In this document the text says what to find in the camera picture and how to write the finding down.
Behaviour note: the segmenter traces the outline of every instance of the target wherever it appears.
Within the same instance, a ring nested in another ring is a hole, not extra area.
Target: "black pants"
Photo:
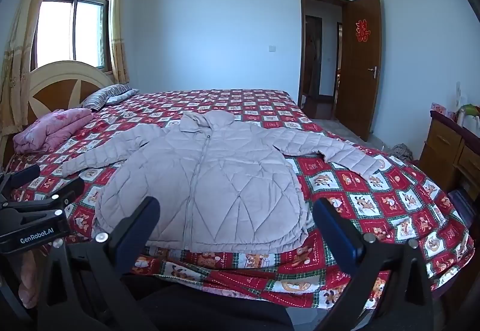
[[[293,330],[285,308],[267,301],[218,296],[156,277],[125,275],[122,282],[161,330]]]

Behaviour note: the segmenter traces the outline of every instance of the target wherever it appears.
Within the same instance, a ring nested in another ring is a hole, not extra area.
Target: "beige curtain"
[[[109,0],[109,40],[113,77],[116,83],[128,83],[130,78],[125,61],[125,44],[122,37],[123,0]]]
[[[0,135],[27,125],[30,58],[42,0],[21,0],[5,47],[0,76]]]

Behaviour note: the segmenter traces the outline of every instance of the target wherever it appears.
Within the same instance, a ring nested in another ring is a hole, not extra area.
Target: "jacket sleeve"
[[[354,146],[320,133],[289,128],[260,129],[257,131],[260,137],[285,155],[321,153],[325,162],[340,164],[365,180],[369,180],[381,166],[379,160],[367,156]]]
[[[105,167],[118,161],[125,161],[140,147],[156,137],[164,136],[168,131],[169,128],[160,128],[153,124],[139,124],[127,131],[119,132],[105,144],[64,162],[62,176],[66,177],[90,167]]]

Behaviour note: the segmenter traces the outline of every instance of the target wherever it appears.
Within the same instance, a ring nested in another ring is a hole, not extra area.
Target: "pillow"
[[[138,88],[133,88],[132,90],[127,91],[126,93],[117,95],[116,97],[110,97],[106,100],[105,106],[116,105],[117,103],[123,102],[124,100],[138,94],[140,90]]]
[[[95,91],[93,94],[90,94],[82,102],[82,108],[91,109],[91,110],[100,110],[106,103],[107,99],[110,97],[118,96],[124,94],[127,91],[131,90],[128,85],[111,85],[104,88],[101,88],[98,91]]]

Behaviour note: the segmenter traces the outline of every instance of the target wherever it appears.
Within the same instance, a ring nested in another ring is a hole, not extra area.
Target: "red checkered bedspread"
[[[19,189],[16,199],[44,198],[59,188],[67,182],[61,178],[62,162],[101,145],[116,132],[138,123],[171,126],[179,122],[185,110],[228,110],[238,121],[255,122],[265,128],[322,131],[282,91],[203,90],[138,95],[100,110],[90,124],[53,153],[15,156],[10,164],[12,171],[34,163],[41,167],[40,177]],[[319,198],[327,198],[361,232],[373,232],[385,242],[417,238],[428,262],[432,289],[443,285],[471,259],[474,251],[458,213],[435,183],[415,166],[377,150],[358,148],[383,160],[383,168],[369,181],[341,166],[325,163],[320,156],[287,157],[306,202],[311,206]],[[88,240],[95,234],[98,191],[120,165],[87,169],[80,174],[85,180],[85,193],[66,209],[73,231],[70,242]],[[311,219],[309,231],[302,247],[281,254],[193,254],[150,247],[133,270],[224,296],[329,308],[349,276],[338,269]],[[367,307],[375,306],[387,278],[388,273],[379,275]]]

